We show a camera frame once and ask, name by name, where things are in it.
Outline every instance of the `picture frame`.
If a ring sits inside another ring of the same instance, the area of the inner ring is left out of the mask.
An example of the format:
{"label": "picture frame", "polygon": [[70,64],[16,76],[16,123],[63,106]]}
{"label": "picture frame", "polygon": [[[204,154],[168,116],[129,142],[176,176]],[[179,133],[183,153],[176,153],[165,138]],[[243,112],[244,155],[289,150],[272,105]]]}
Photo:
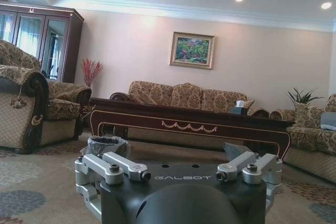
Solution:
{"label": "picture frame", "polygon": [[213,68],[215,36],[174,32],[170,65]]}

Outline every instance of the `metal bracket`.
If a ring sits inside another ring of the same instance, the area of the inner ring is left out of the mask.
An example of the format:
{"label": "metal bracket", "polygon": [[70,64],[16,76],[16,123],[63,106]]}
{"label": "metal bracket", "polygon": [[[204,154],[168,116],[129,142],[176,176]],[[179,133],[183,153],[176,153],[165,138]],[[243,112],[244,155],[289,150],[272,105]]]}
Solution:
{"label": "metal bracket", "polygon": [[267,183],[266,213],[273,206],[274,197],[281,190],[282,160],[276,155],[265,154],[258,157],[253,152],[244,152],[229,163],[220,164],[216,177],[228,182],[237,179],[237,174],[243,172],[243,180],[247,184],[257,185],[263,180]]}
{"label": "metal bracket", "polygon": [[124,173],[131,180],[145,182],[151,174],[144,164],[134,163],[113,152],[104,153],[102,159],[87,154],[75,161],[76,191],[83,195],[87,208],[101,221],[101,201],[92,183],[105,180],[109,185],[123,182]]}
{"label": "metal bracket", "polygon": [[244,152],[229,163],[220,164],[217,167],[216,177],[220,181],[228,182],[237,179],[237,174],[250,163],[256,161],[256,155],[253,152]]}

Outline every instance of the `plastic bag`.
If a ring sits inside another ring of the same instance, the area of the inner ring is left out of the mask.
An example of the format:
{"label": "plastic bag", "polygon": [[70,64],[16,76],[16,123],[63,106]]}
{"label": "plastic bag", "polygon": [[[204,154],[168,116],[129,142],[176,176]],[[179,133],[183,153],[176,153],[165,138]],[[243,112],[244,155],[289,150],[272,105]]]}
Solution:
{"label": "plastic bag", "polygon": [[119,136],[92,136],[88,138],[88,146],[81,149],[81,155],[114,152],[127,157],[130,150],[129,143]]}

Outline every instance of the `crown molding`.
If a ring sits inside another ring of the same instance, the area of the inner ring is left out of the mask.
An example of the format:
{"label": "crown molding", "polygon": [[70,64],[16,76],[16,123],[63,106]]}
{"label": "crown molding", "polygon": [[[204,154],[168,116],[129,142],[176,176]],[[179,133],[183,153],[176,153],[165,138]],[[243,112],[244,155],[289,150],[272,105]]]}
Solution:
{"label": "crown molding", "polygon": [[55,6],[253,26],[324,31],[329,33],[332,33],[334,30],[333,20],[302,19],[300,17],[276,16],[251,12],[225,12],[219,9],[147,2],[122,0],[59,0]]}

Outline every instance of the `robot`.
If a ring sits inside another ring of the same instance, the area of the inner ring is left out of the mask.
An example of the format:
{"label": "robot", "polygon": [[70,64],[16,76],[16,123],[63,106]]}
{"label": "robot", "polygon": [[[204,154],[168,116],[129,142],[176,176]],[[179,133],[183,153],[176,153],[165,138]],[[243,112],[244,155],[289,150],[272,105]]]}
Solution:
{"label": "robot", "polygon": [[76,191],[103,224],[262,224],[282,161],[244,152],[214,165],[144,165],[114,152],[75,161]]}

